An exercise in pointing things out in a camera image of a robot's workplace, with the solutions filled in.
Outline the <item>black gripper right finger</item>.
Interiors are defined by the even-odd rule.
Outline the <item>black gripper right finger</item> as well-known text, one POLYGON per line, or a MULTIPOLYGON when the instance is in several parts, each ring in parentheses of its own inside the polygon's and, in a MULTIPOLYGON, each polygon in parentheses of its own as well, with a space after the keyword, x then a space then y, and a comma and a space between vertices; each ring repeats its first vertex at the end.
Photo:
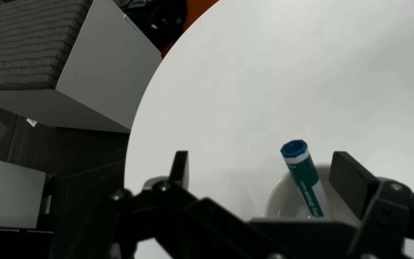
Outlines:
POLYGON ((332 154, 329 183, 358 219, 363 217, 379 186, 379 180, 346 151, 332 154))

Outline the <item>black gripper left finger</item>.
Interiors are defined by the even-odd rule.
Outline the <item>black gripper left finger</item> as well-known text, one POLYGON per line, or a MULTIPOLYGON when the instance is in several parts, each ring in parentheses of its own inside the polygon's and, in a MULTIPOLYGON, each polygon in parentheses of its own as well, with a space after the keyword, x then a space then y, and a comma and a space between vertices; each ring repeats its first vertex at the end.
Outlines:
POLYGON ((188 184, 188 152, 187 151, 176 151, 171 171, 169 180, 176 186, 187 186, 188 184))

